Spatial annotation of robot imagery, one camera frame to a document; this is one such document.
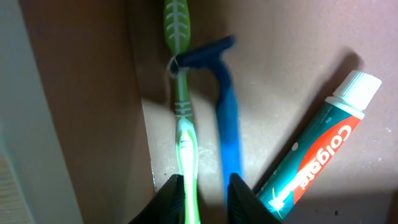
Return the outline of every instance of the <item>wall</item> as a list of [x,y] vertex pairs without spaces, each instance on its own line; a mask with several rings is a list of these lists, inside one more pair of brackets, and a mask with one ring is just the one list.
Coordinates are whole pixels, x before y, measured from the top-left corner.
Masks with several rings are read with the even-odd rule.
[[[175,120],[164,78],[171,54],[163,39],[163,5],[130,2],[134,60],[158,189],[178,172]],[[355,134],[286,223],[384,222],[398,188],[398,2],[205,0],[188,5],[192,47],[228,34],[238,39],[224,59],[239,99],[245,179],[254,190],[351,70],[383,81]],[[217,207],[222,195],[216,83],[208,71],[190,71],[188,85],[199,140],[199,188],[208,206]],[[345,197],[350,204],[345,205]]]
[[83,223],[17,1],[0,29],[0,223]]
[[85,223],[126,223],[154,194],[124,1],[22,0]]

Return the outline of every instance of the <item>beige wall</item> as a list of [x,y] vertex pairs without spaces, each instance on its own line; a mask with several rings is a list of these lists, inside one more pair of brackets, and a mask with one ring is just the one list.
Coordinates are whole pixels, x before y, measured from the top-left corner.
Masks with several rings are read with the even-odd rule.
[[[163,5],[155,0],[131,2],[137,80],[145,98],[159,188],[178,172],[175,120],[164,81],[171,54],[163,40]],[[228,34],[238,38],[224,59],[239,99],[244,172],[251,187],[280,161],[325,97],[351,70],[383,81],[364,121],[303,197],[310,203],[299,203],[297,213],[290,216],[291,223],[298,217],[306,222],[300,213],[313,221],[383,222],[398,188],[398,2],[203,0],[188,1],[188,6],[193,47]],[[216,83],[208,71],[190,71],[188,85],[200,149],[199,188],[208,204],[217,205],[222,196]],[[332,200],[345,196],[353,199],[349,206],[344,200]],[[358,209],[350,212],[355,206]],[[337,209],[340,215],[335,217]]]

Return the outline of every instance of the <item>red label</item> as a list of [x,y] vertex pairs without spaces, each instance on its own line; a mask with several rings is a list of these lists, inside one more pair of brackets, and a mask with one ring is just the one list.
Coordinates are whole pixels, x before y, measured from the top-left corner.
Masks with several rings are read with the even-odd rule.
[[311,145],[298,167],[300,185],[293,191],[294,204],[312,185],[360,121],[359,118],[350,116],[331,127]]

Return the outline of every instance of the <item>wooden surface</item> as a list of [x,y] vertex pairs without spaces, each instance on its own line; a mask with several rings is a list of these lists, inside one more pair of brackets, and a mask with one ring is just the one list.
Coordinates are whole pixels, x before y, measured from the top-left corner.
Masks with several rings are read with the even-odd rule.
[[124,1],[22,0],[85,223],[127,223],[152,198]]

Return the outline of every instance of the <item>colgate toothpaste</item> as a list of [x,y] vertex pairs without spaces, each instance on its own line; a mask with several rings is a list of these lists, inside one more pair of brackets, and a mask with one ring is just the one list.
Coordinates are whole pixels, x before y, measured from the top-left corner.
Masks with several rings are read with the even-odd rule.
[[305,131],[258,193],[265,207],[283,220],[319,173],[336,155],[364,118],[362,112],[380,87],[381,81],[352,71],[326,98]]

